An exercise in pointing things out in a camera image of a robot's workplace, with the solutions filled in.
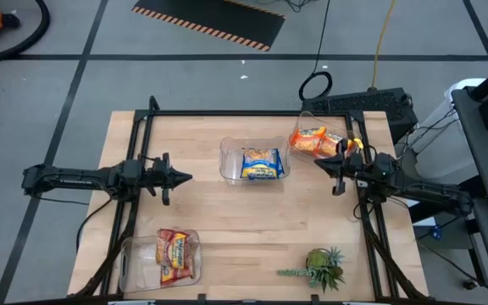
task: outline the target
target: chip bag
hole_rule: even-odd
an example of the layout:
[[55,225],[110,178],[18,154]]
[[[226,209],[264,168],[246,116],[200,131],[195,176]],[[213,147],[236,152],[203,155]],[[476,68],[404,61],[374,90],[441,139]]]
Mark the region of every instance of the chip bag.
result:
[[357,149],[363,149],[364,145],[361,139],[355,138],[353,140],[348,140],[347,141],[347,151],[346,151],[346,157],[351,155],[352,153],[356,152]]
[[268,180],[278,179],[281,174],[284,174],[284,169],[277,148],[244,149],[241,178]]
[[158,230],[156,263],[176,269],[185,269],[193,262],[189,235],[176,230]]
[[334,157],[338,152],[336,151],[337,145],[340,141],[342,141],[344,138],[341,136],[338,136],[337,134],[334,134],[332,132],[325,132],[325,135],[323,139],[321,139],[321,142],[319,144],[318,148],[318,154],[321,157]]
[[312,129],[296,129],[291,135],[290,143],[301,152],[315,156],[321,138],[323,138],[325,127],[318,127]]
[[161,266],[161,286],[169,286],[177,280],[185,279],[186,277],[193,278],[193,267],[186,267],[177,269],[167,266]]

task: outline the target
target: clear plastic container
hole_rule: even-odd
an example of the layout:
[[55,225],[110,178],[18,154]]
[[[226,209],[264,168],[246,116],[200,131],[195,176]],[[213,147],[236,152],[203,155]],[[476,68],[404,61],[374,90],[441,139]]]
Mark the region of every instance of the clear plastic container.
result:
[[[278,149],[283,173],[280,173],[277,179],[272,180],[242,178],[242,159],[247,148]],[[283,136],[277,136],[272,139],[235,139],[227,136],[221,141],[219,146],[219,173],[231,185],[280,183],[283,178],[289,175],[290,171],[289,144]]]
[[[315,136],[306,138],[306,141],[299,141],[297,139],[299,132],[303,130],[314,133]],[[358,130],[347,130],[336,127],[314,117],[312,113],[304,111],[298,116],[295,129],[289,136],[290,152],[295,157],[306,155],[312,158],[329,158],[336,155],[336,143],[341,139],[347,139],[350,140],[349,147],[345,152],[346,156],[348,156],[362,149],[363,144],[361,138]]]
[[119,288],[125,293],[130,293],[196,284],[202,275],[201,243],[196,231],[185,230],[185,233],[190,235],[191,249],[195,254],[193,278],[187,277],[170,285],[161,286],[162,266],[156,262],[158,237],[130,237],[124,241],[120,252]]

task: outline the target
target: succulent plant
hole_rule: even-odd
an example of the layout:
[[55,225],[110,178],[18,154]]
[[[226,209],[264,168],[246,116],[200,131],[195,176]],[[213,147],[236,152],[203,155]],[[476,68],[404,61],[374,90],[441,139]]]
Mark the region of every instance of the succulent plant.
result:
[[282,276],[307,276],[310,278],[308,285],[315,287],[321,283],[323,293],[327,286],[332,290],[338,290],[339,282],[346,284],[342,275],[344,270],[340,267],[342,259],[340,250],[336,247],[326,249],[313,249],[306,257],[306,268],[278,270]]

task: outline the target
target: wooden table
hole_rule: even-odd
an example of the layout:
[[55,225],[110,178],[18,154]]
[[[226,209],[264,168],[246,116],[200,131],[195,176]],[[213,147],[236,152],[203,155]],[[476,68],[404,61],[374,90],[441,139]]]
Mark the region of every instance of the wooden table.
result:
[[[100,167],[125,159],[132,118],[133,112],[113,112]],[[345,129],[342,118],[322,119]],[[385,113],[365,113],[365,120],[370,144],[394,155]],[[291,158],[291,173],[283,187],[229,186],[219,174],[222,138],[289,136],[295,122],[296,117],[154,119],[148,155],[169,153],[175,169],[192,174],[193,180],[170,193],[168,207],[161,197],[151,197],[143,190],[135,236],[154,236],[159,228],[196,230],[202,242],[203,275],[194,286],[125,297],[197,299],[198,294],[206,293],[208,300],[309,301],[311,294],[319,294],[323,301],[374,300],[362,225],[352,216],[358,199],[351,181],[344,195],[333,197],[335,181],[301,158]],[[105,193],[94,191],[88,213],[106,200]],[[115,207],[116,203],[109,204],[86,224],[69,293],[84,286],[106,256]],[[388,201],[384,214],[393,258],[416,288],[427,294],[408,210]],[[276,274],[277,269],[303,267],[313,248],[331,246],[346,256],[342,267],[347,284],[339,291],[323,294],[321,288],[308,288],[305,278]],[[379,257],[378,262],[383,294],[388,296],[384,264]],[[119,259],[114,264],[111,291],[115,291],[118,274]]]

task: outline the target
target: black hose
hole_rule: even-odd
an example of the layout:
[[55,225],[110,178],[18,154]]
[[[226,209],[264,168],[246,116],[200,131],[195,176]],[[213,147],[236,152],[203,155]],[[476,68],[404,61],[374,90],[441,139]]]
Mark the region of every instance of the black hose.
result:
[[35,0],[39,8],[41,9],[42,19],[41,23],[37,27],[37,29],[25,40],[18,45],[11,47],[5,51],[0,52],[0,60],[5,60],[16,56],[23,51],[27,50],[31,46],[33,46],[36,42],[41,39],[44,33],[47,32],[48,26],[50,25],[50,12],[48,12],[47,5],[44,3],[43,0]]
[[315,72],[315,70],[314,70],[314,72],[302,83],[301,87],[298,90],[298,97],[301,99],[301,101],[304,102],[304,101],[308,100],[308,98],[304,97],[304,87],[308,84],[308,82],[310,82],[316,76],[320,76],[320,75],[327,78],[327,81],[328,81],[327,87],[325,88],[325,90],[323,90],[323,92],[321,92],[317,97],[314,97],[314,98],[326,97],[329,95],[330,89],[332,88],[332,76],[330,76],[330,73],[327,71]]

